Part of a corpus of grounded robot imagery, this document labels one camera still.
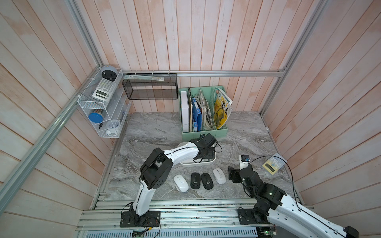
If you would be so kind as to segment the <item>white plastic storage box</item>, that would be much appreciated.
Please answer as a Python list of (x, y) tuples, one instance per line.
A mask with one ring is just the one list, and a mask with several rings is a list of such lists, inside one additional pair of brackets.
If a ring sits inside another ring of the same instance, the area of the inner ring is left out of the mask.
[(181, 143), (180, 146), (173, 150), (174, 165), (180, 164), (183, 167), (194, 167), (201, 165), (209, 165), (215, 159), (193, 159), (199, 150), (191, 142)]

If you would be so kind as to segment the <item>white computer mouse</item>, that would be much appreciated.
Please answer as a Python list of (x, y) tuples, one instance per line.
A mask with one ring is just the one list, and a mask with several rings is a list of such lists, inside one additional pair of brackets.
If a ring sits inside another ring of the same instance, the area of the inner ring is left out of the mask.
[(218, 184), (225, 184), (226, 183), (226, 176), (225, 176), (222, 169), (220, 169), (220, 168), (214, 169), (213, 175), (214, 175)]
[(185, 180), (185, 178), (182, 175), (174, 176), (173, 180), (175, 182), (176, 189), (179, 192), (187, 192), (189, 190), (189, 186), (187, 184), (187, 181)]

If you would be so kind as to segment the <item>small black Lecoo mouse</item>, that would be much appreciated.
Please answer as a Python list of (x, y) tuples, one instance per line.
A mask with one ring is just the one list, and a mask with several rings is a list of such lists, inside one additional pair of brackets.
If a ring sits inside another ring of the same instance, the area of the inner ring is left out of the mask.
[(192, 173), (191, 174), (191, 180), (190, 180), (190, 186), (192, 189), (199, 189), (201, 185), (201, 177), (199, 173)]

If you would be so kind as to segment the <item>large black Lecoo mouse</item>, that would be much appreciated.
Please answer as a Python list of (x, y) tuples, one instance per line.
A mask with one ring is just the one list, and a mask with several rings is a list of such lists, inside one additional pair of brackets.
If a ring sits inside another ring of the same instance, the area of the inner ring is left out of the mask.
[(214, 188), (214, 184), (213, 184), (212, 178), (211, 178), (211, 176), (208, 173), (204, 173), (200, 177), (201, 177), (201, 182), (203, 184), (203, 187), (206, 190), (211, 190), (211, 189)]

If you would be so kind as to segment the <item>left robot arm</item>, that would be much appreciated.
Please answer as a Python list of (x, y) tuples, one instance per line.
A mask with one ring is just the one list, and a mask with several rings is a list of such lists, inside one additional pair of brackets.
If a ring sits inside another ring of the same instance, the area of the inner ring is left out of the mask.
[(140, 190), (130, 210), (138, 217), (145, 215), (156, 189), (165, 183), (172, 167), (188, 159), (201, 162), (212, 158), (216, 144), (217, 139), (209, 133), (174, 149), (154, 149), (140, 168)]

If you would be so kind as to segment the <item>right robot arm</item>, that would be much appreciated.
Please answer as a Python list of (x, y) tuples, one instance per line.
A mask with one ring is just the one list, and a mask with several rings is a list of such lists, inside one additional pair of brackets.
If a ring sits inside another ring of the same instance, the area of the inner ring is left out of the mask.
[(237, 209), (241, 225), (273, 224), (300, 238), (358, 238), (359, 232), (341, 227), (300, 205), (277, 186), (263, 182), (251, 165), (243, 169), (228, 167), (228, 177), (241, 183), (246, 195), (256, 200), (252, 209)]

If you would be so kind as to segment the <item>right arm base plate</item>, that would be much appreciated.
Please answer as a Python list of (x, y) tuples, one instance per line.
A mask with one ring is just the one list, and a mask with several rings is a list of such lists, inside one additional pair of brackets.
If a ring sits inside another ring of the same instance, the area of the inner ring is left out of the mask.
[(277, 211), (270, 209), (267, 214), (264, 214), (261, 210), (257, 208), (246, 209), (239, 207), (237, 209), (238, 219), (240, 225), (259, 225), (259, 224), (271, 224), (268, 219), (270, 214), (279, 214)]

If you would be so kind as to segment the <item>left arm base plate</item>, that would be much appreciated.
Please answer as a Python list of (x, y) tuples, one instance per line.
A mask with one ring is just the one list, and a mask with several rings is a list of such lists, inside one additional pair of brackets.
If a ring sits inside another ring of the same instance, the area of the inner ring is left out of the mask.
[(160, 211), (148, 211), (142, 216), (138, 216), (135, 212), (125, 211), (122, 213), (120, 221), (121, 228), (132, 227), (158, 227), (161, 218)]

